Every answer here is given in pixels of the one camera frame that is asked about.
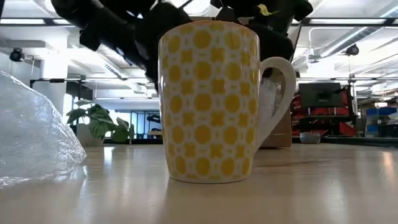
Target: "black cable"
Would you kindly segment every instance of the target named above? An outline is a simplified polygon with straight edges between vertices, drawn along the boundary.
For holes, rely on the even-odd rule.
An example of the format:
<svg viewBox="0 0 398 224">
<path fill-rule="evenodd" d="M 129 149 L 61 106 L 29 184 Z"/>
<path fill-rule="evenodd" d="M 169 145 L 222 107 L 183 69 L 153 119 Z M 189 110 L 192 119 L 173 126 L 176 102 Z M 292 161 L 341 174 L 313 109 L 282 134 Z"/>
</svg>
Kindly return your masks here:
<svg viewBox="0 0 398 224">
<path fill-rule="evenodd" d="M 179 9 L 185 8 L 185 6 L 189 5 L 193 0 L 189 0 L 186 3 L 182 4 L 182 6 L 179 7 Z"/>
<path fill-rule="evenodd" d="M 4 9 L 4 3 L 6 2 L 6 0 L 0 0 L 0 19 L 2 16 L 2 10 Z"/>
</svg>

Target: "white pot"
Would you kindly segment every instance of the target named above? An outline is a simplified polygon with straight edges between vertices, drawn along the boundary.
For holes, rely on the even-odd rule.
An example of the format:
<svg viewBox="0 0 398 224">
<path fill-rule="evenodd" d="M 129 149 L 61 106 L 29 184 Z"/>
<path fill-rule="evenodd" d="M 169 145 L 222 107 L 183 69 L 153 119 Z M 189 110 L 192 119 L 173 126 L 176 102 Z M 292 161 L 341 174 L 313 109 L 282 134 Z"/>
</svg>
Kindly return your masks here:
<svg viewBox="0 0 398 224">
<path fill-rule="evenodd" d="M 104 139 L 94 138 L 90 132 L 90 125 L 77 124 L 76 135 L 83 147 L 102 146 Z"/>
</svg>

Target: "computer monitor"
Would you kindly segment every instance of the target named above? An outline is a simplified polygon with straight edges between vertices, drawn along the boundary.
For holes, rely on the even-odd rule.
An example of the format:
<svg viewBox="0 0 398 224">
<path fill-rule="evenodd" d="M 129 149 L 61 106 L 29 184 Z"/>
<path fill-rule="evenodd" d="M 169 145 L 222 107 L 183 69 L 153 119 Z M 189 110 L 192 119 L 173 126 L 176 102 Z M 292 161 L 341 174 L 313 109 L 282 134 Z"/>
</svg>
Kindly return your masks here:
<svg viewBox="0 0 398 224">
<path fill-rule="evenodd" d="M 298 90 L 302 108 L 344 106 L 340 83 L 301 83 Z"/>
</svg>

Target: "camera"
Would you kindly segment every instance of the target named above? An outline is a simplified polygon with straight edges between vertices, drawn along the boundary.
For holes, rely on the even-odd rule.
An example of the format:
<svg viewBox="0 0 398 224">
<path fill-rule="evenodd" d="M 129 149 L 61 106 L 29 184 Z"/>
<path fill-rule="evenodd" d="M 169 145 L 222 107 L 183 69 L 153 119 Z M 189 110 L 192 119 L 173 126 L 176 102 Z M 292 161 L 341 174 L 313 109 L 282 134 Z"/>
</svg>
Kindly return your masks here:
<svg viewBox="0 0 398 224">
<path fill-rule="evenodd" d="M 355 56 L 357 54 L 359 54 L 359 48 L 356 46 L 356 44 L 352 45 L 351 47 L 348 47 L 346 50 L 347 56 Z"/>
<path fill-rule="evenodd" d="M 13 62 L 23 62 L 25 60 L 25 55 L 21 48 L 14 48 L 10 54 L 10 60 Z"/>
</svg>

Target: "white bowl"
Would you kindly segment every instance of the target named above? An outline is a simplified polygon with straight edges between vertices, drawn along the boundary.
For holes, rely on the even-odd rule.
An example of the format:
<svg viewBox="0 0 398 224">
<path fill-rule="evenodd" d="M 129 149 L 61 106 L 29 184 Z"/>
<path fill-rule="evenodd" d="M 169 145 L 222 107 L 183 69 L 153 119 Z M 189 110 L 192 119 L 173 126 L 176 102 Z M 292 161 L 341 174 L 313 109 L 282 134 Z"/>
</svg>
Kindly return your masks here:
<svg viewBox="0 0 398 224">
<path fill-rule="evenodd" d="M 321 134 L 300 133 L 300 141 L 303 144 L 318 144 L 321 141 Z"/>
</svg>

